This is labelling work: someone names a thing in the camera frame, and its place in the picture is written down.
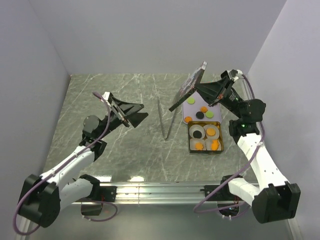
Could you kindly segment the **metal tongs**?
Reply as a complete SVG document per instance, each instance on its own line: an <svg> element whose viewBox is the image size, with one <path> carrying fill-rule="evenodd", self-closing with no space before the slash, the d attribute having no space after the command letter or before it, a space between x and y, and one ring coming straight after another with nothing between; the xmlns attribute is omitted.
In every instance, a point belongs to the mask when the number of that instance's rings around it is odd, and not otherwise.
<svg viewBox="0 0 320 240"><path fill-rule="evenodd" d="M161 129L161 134L164 141L169 139L169 136L172 132L173 125L175 123L175 119L177 116L178 109L175 109L170 119L165 119L165 114L163 113L163 107L161 104L161 100L157 98L157 112L159 118L159 124Z"/></svg>

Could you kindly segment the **orange pumpkin cookie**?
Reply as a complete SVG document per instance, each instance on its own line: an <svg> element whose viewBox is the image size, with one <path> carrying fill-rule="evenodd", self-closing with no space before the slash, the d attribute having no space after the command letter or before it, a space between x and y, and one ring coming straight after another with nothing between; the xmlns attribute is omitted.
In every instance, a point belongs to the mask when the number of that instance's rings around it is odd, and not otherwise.
<svg viewBox="0 0 320 240"><path fill-rule="evenodd" d="M218 139L214 139L211 143L211 150L212 151L217 151L220 147L220 143Z"/></svg>

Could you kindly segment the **orange round dotted cookie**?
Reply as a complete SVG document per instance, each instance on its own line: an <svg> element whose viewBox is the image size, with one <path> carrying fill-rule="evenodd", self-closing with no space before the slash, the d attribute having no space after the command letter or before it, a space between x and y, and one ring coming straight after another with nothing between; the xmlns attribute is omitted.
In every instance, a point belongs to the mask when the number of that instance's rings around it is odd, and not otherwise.
<svg viewBox="0 0 320 240"><path fill-rule="evenodd" d="M214 128L210 127L210 128L208 128L206 130L206 133L207 133L208 136L215 136L216 135L216 130Z"/></svg>

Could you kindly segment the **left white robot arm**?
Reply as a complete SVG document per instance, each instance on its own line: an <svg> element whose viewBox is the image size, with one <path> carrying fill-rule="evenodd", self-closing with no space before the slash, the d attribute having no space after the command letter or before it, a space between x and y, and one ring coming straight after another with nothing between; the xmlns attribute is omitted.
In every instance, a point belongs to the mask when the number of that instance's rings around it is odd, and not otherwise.
<svg viewBox="0 0 320 240"><path fill-rule="evenodd" d="M74 180L73 177L94 163L104 152L107 143L103 138L120 125L136 128L148 113L141 110L142 103L121 101L111 92L93 92L106 106L104 119L89 115L83 121L81 141L70 156L52 169L37 176L29 175L23 183L15 215L20 215L38 227L49 227L61 210L85 199L101 206L107 203L101 182L88 174Z"/></svg>

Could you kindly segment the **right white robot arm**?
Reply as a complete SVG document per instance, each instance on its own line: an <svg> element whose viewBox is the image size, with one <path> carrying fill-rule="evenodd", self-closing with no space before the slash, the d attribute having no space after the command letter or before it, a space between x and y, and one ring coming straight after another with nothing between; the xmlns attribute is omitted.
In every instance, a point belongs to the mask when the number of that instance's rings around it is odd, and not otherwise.
<svg viewBox="0 0 320 240"><path fill-rule="evenodd" d="M301 190L296 183L289 182L270 156L264 144L266 134L262 124L266 104L255 97L243 100L233 88L240 79L248 80L240 70L231 70L223 72L218 81L195 86L210 107L221 104L237 116L237 120L229 122L229 134L248 162L228 176L193 211L201 213L200 206L220 191L226 200L237 196L246 202L261 224L293 219Z"/></svg>

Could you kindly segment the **gold tin lid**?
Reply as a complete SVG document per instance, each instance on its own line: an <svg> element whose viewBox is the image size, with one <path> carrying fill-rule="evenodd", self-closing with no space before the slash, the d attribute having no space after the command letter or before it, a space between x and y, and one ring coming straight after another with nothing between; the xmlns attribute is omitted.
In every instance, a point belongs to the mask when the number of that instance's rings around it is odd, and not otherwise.
<svg viewBox="0 0 320 240"><path fill-rule="evenodd" d="M178 108L186 99L188 99L195 91L196 85L199 84L203 78L205 70L207 68L207 62L203 61L194 73L192 73L187 80L183 82L179 90L174 96L172 105L169 108L170 112L173 112Z"/></svg>

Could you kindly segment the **gold cookie tin base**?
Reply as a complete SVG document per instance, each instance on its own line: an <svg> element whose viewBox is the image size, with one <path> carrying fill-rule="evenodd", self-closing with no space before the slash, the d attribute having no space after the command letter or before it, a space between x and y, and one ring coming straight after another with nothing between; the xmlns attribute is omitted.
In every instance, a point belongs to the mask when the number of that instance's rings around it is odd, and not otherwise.
<svg viewBox="0 0 320 240"><path fill-rule="evenodd" d="M201 151L196 151L196 150L190 150L190 139L192 139L189 135L189 129L192 125L200 125L204 127L205 125L215 125L219 129L219 140L222 143L222 150L219 151L208 151L208 150L201 150ZM221 154L224 151L224 142L223 142L223 135L222 135L222 128L221 124L217 121L190 121L187 124L187 132L188 132L188 151L190 154L194 155L215 155L215 154Z"/></svg>

